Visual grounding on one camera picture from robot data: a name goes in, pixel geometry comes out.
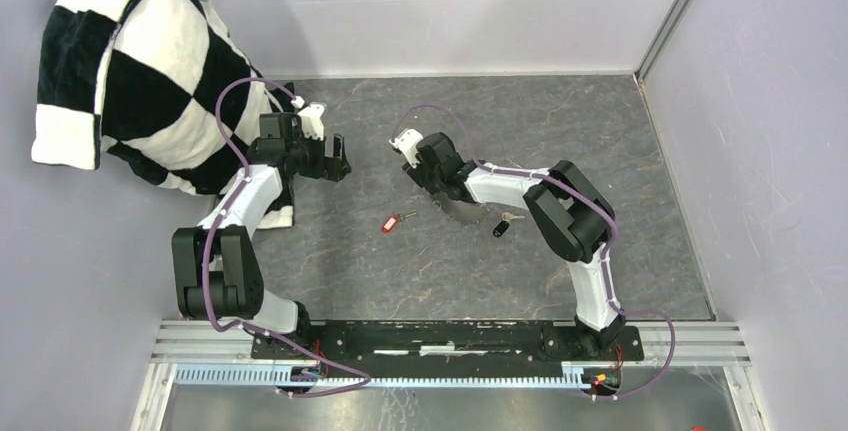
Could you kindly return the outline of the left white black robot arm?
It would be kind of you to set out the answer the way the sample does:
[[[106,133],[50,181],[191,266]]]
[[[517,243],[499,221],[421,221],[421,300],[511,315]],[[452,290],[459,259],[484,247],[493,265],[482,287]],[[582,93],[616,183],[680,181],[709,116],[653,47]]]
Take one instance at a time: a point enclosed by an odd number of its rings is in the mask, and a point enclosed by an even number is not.
[[[334,135],[332,153],[325,152],[323,113],[323,105],[313,103],[297,113],[262,115],[259,137],[237,155],[243,167],[233,186],[209,215],[171,240],[183,317],[277,332],[276,345],[295,359],[312,350],[314,332],[304,325],[301,305],[266,290],[252,237],[274,206],[282,224],[292,225],[296,176],[338,182],[350,173],[342,135]]]

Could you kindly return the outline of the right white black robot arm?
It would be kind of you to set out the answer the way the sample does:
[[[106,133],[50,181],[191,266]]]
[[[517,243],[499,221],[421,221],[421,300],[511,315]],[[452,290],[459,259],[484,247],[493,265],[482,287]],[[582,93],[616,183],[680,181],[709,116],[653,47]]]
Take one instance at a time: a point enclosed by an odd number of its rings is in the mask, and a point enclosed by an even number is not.
[[[525,210],[571,275],[580,351],[602,359],[618,344],[626,320],[609,275],[607,244],[616,230],[609,202],[572,162],[519,169],[464,160],[444,133],[406,129],[390,142],[405,159],[404,172],[434,197]]]

